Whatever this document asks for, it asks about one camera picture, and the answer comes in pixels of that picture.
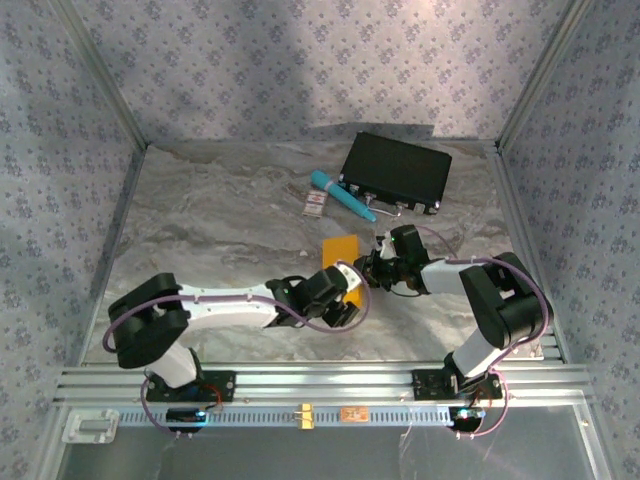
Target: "gray marble table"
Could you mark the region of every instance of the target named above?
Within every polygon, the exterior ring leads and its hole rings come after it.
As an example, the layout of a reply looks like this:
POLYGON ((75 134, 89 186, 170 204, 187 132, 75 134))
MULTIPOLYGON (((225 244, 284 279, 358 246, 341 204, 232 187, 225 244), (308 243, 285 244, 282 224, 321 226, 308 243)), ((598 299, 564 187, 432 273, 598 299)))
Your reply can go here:
MULTIPOLYGON (((142 167, 86 363, 114 362, 100 339, 107 307, 159 272, 201 287, 251 286, 287 275, 310 275, 322 266, 322 240, 358 234, 363 251, 374 236, 396 225, 428 225, 460 258, 512 249, 483 143, 431 143, 453 156, 440 213, 379 215, 375 224, 333 199, 323 218, 301 215, 310 173, 337 176, 348 143, 184 143, 150 147, 142 167)), ((432 257, 446 249, 424 236, 432 257)), ((221 327, 185 339, 206 362, 296 360, 441 360, 475 328, 465 298, 407 299, 373 292, 372 311, 358 329, 327 335, 309 329, 221 327)), ((540 348, 518 356, 538 356, 540 348)))

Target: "black box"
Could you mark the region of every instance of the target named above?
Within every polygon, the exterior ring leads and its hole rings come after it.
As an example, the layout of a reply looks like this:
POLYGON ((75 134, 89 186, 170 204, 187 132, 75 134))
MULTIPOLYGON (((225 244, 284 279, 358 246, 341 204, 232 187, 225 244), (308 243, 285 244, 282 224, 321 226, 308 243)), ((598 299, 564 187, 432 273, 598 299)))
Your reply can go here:
POLYGON ((440 208, 451 155, 360 132, 340 173, 340 183, 356 196, 402 205, 417 213, 440 208))

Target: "blue marker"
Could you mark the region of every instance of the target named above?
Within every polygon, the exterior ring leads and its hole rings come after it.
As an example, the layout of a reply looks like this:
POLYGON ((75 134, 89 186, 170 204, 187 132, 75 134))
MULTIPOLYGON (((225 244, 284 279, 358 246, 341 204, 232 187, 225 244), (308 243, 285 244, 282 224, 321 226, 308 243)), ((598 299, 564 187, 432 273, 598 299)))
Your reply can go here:
POLYGON ((338 199, 340 203, 346 205, 348 208, 356 212, 363 218, 366 218, 370 222, 376 221, 376 216, 367 208, 367 206, 356 199, 349 192, 340 188, 338 185, 333 183, 333 180, 324 172, 320 170, 315 170, 311 174, 311 182, 318 188, 324 190, 325 192, 329 192, 329 194, 338 199))

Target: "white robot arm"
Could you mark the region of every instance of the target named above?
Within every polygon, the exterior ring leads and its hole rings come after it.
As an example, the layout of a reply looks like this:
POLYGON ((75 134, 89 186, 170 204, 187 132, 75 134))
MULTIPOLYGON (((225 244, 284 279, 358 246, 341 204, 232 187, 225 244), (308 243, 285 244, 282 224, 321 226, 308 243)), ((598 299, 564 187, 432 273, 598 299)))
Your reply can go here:
POLYGON ((109 307, 112 324, 103 344, 117 353, 120 367, 146 367, 176 389, 199 376, 197 357, 180 343, 182 335, 226 326, 296 326, 307 317, 322 317, 330 328, 344 327, 358 309, 342 298, 360 284, 359 272, 344 263, 309 279, 289 277, 241 289, 178 285, 173 274, 163 273, 109 307), (185 301, 192 302, 189 310, 183 308, 185 301), (115 349, 108 343, 112 333, 115 349))
POLYGON ((413 225, 378 237, 378 248, 356 261, 371 287, 404 282, 422 295, 447 293, 469 300, 477 329, 445 358, 454 390, 486 376, 520 343, 546 330, 551 306, 514 253, 470 261, 431 260, 413 225))

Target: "orange sponge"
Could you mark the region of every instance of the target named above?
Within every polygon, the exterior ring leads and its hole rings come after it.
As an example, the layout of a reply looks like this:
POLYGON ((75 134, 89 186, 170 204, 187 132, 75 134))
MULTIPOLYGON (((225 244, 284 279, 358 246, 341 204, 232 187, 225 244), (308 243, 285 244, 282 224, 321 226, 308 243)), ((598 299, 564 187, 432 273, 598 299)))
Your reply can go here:
MULTIPOLYGON (((322 268, 330 267, 339 260, 353 264, 359 256, 357 235, 327 238, 322 242, 322 268)), ((344 301, 353 302, 356 307, 361 308, 362 286, 349 292, 344 297, 344 301)))

